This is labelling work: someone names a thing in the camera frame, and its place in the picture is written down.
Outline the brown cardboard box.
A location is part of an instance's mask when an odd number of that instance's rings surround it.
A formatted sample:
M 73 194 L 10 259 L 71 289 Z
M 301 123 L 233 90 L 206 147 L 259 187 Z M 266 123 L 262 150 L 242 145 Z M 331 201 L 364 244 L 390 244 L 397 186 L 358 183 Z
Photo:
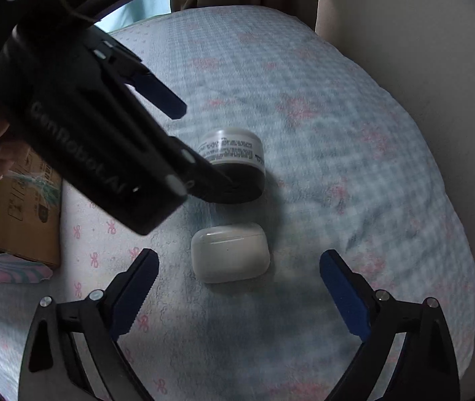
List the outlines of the brown cardboard box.
M 61 195 L 60 175 L 34 151 L 13 165 L 0 178 L 0 254 L 57 268 Z

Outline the light blue curtain sheet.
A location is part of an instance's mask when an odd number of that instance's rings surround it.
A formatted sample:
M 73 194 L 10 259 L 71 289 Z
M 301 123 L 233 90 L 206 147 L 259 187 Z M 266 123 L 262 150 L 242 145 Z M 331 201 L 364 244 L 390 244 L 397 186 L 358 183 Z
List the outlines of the light blue curtain sheet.
M 101 18 L 96 25 L 104 32 L 110 33 L 170 12 L 170 0 L 132 0 Z

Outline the white earbuds case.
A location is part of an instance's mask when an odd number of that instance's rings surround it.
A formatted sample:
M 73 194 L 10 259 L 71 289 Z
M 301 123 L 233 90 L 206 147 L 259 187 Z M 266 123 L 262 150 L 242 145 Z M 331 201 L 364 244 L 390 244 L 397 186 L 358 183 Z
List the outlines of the white earbuds case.
M 267 236 L 255 223 L 199 230 L 191 239 L 190 250 L 193 272 L 206 284 L 256 278 L 271 262 Z

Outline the white jar black lid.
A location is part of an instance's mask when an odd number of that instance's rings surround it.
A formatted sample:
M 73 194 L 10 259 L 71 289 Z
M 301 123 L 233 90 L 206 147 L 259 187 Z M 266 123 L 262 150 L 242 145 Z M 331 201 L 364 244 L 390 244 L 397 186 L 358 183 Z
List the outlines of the white jar black lid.
M 232 183 L 229 204 L 260 198 L 265 189 L 266 166 L 261 139 L 248 129 L 226 127 L 206 133 L 198 154 Z

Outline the checkered floral bed sheet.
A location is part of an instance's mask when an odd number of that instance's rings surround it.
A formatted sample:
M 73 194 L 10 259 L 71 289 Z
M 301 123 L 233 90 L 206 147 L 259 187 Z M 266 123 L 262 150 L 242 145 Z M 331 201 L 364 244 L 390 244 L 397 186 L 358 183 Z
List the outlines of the checkered floral bed sheet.
M 457 368 L 474 349 L 475 263 L 420 129 L 355 62 L 291 16 L 192 9 L 114 33 L 179 95 L 166 133 L 222 167 L 223 203 L 190 197 L 148 235 L 63 185 L 61 267 L 0 283 L 0 396 L 18 395 L 38 301 L 79 300 L 160 257 L 118 342 L 157 400 L 322 400 L 360 346 L 324 286 L 333 249 L 374 289 L 440 303 Z

